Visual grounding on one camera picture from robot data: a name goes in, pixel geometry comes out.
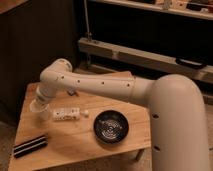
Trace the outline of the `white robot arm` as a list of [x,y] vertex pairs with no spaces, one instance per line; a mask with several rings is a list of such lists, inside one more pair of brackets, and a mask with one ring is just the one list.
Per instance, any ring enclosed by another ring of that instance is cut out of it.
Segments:
[[146,107],[150,114],[152,171],[211,171],[202,93],[188,77],[157,80],[83,75],[63,58],[40,74],[35,104],[43,109],[59,90],[80,90]]

